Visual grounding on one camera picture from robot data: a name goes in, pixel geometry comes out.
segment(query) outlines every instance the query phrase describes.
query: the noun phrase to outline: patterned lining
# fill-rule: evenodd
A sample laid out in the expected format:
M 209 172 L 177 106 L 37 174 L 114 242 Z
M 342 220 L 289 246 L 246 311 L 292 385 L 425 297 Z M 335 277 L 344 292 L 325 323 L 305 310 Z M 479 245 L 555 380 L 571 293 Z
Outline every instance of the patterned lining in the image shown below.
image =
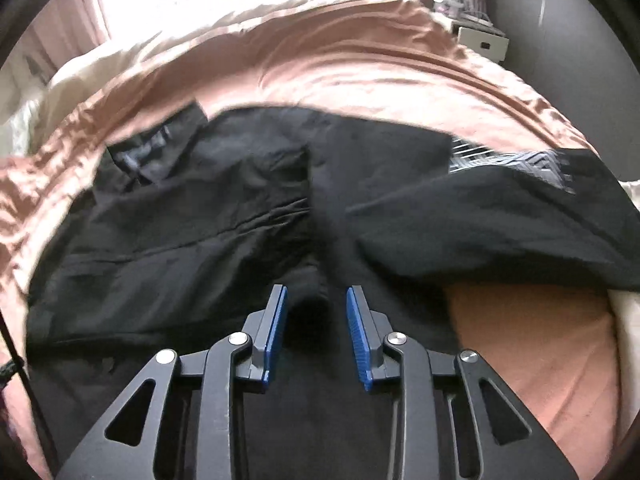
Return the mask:
M 573 192 L 567 184 L 570 180 L 569 176 L 562 172 L 558 153 L 554 150 L 498 153 L 482 144 L 474 144 L 454 137 L 449 173 L 478 166 L 507 166 L 539 178 L 558 189 Z

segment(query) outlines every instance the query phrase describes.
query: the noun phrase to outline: wrinkled fabric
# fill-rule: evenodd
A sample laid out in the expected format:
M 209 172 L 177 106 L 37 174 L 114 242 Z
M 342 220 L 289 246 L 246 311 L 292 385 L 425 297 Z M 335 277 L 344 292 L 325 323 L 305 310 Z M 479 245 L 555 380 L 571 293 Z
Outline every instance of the wrinkled fabric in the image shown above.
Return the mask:
M 363 480 L 385 476 L 390 399 L 357 389 L 349 285 L 444 352 L 459 348 L 446 283 L 640 289 L 640 214 L 595 154 L 536 153 L 538 172 L 493 159 L 455 171 L 456 147 L 441 132 L 304 108 L 206 124 L 192 105 L 108 148 L 30 288 L 28 358 L 62 459 L 144 358 L 240 330 L 273 283 L 290 293 L 286 371 L 276 396 L 246 405 L 250 468 Z M 562 189 L 541 176 L 550 157 Z
M 620 182 L 636 208 L 640 209 L 640 181 Z M 616 315 L 620 354 L 620 420 L 618 439 L 622 439 L 640 413 L 640 294 L 610 290 L 609 300 Z
M 580 132 L 535 90 L 513 73 L 457 46 L 415 0 L 316 0 L 260 20 L 184 37 L 170 51 L 156 54 L 82 103 L 85 89 L 74 92 L 74 75 L 69 75 L 70 86 L 62 94 L 81 96 L 76 101 L 79 105 L 37 155 L 1 163 L 0 308 L 21 354 L 26 291 L 34 266 L 72 200 L 91 186 L 104 143 L 161 123 L 190 101 L 196 100 L 209 118 L 242 105 L 305 105 L 453 132 L 502 152 L 550 146 L 589 148 Z M 122 52 L 107 61 L 129 66 L 130 55 Z M 99 61 L 83 65 L 80 79 L 93 80 L 92 69 L 98 70 Z M 511 291 L 507 296 L 511 308 L 499 318 L 500 342 L 506 347 L 519 342 L 514 334 L 524 296 L 549 305 L 562 301 L 562 296 L 543 300 L 526 286 Z M 472 311 L 474 304 L 467 307 Z M 572 303 L 576 312 L 585 307 L 597 308 L 604 319 L 611 320 L 608 304 L 602 301 L 586 296 L 582 304 Z M 548 313 L 548 322 L 554 322 L 552 308 L 540 312 Z M 540 334 L 541 341 L 529 342 L 534 348 L 570 344 L 562 334 Z M 609 346 L 616 344 L 604 324 L 596 336 Z M 579 352 L 582 346 L 571 348 Z M 505 376 L 521 369 L 517 354 L 510 355 L 513 359 L 501 361 L 498 370 Z M 608 361 L 592 359 L 585 366 L 608 378 L 618 363 L 612 353 L 607 355 Z M 566 375 L 557 368 L 546 373 L 558 378 Z M 538 416 L 542 399 L 562 399 L 564 391 L 543 388 L 535 379 L 531 371 L 530 380 L 520 381 L 516 392 L 540 399 L 530 405 Z M 556 440 L 568 431 L 586 434 L 615 424 L 611 413 L 618 403 L 617 383 L 607 379 L 599 385 L 602 403 L 594 404 L 591 386 L 578 375 L 564 403 L 573 416 L 548 428 Z M 46 477 L 19 381 L 12 381 L 5 392 L 30 463 Z M 104 408 L 95 407 L 97 413 Z M 573 457 L 574 466 L 599 468 L 611 444 L 612 440 L 604 447 L 585 447 Z

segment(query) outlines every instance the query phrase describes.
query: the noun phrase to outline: pink bedding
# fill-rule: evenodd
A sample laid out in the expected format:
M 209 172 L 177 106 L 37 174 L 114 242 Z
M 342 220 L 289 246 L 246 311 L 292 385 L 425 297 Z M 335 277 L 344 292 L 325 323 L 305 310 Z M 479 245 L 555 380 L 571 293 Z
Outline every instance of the pink bedding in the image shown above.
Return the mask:
M 299 105 L 443 130 L 504 152 L 590 148 L 532 88 L 457 46 L 415 0 L 315 0 L 217 28 L 123 73 L 37 155 L 2 163 L 0 306 L 21 351 L 31 273 L 70 202 L 91 185 L 105 143 L 193 100 L 209 117 L 243 105 Z M 507 379 L 580 477 L 592 478 L 610 452 L 618 410 L 605 291 L 461 284 L 449 294 L 461 341 Z M 6 396 L 30 462 L 46 478 L 17 380 Z

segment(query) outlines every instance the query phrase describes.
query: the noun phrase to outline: cutout hole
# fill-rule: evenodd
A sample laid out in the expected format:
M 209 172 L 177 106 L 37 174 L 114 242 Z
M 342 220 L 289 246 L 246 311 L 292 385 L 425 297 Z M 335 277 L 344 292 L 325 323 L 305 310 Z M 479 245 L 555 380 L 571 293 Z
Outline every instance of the cutout hole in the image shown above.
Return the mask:
M 460 391 L 449 396 L 449 403 L 455 429 L 458 472 L 462 478 L 476 478 L 480 474 L 480 459 L 468 400 Z
M 156 382 L 151 380 L 140 385 L 104 432 L 107 439 L 132 447 L 140 444 L 155 387 Z
M 499 446 L 524 440 L 529 436 L 529 427 L 492 383 L 482 379 L 480 391 L 489 416 L 491 432 Z

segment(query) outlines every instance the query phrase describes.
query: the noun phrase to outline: black clamp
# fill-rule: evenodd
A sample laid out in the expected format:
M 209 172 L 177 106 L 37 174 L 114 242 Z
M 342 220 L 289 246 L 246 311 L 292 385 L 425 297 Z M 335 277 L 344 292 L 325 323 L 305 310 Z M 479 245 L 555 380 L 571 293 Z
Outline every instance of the black clamp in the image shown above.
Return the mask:
M 478 352 L 425 349 L 369 309 L 347 316 L 361 382 L 394 396 L 389 480 L 577 480 L 556 443 Z
M 209 350 L 178 356 L 161 350 L 127 385 L 89 430 L 56 480 L 156 480 L 163 457 L 159 442 L 170 392 L 201 390 L 196 434 L 195 480 L 247 480 L 242 394 L 263 393 L 273 379 L 286 320 L 286 287 L 275 285 L 267 307 L 246 318 L 242 332 L 221 339 Z M 143 406 L 142 423 L 133 411 Z M 169 439 L 184 442 L 188 406 L 177 410 L 180 424 Z M 184 459 L 175 457 L 173 478 Z

